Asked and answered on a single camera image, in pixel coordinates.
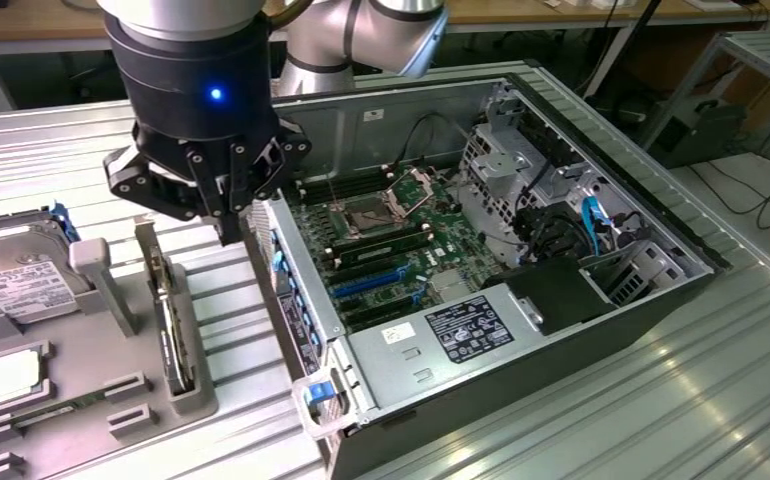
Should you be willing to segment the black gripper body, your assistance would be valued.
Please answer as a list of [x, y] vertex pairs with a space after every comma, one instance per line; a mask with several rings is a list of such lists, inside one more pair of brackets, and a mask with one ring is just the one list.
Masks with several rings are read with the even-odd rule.
[[105, 16], [135, 126], [138, 152], [166, 169], [186, 167], [197, 144], [213, 169], [226, 169], [230, 144], [250, 154], [277, 133], [270, 105], [269, 34], [259, 13], [238, 31], [198, 41], [150, 38]]

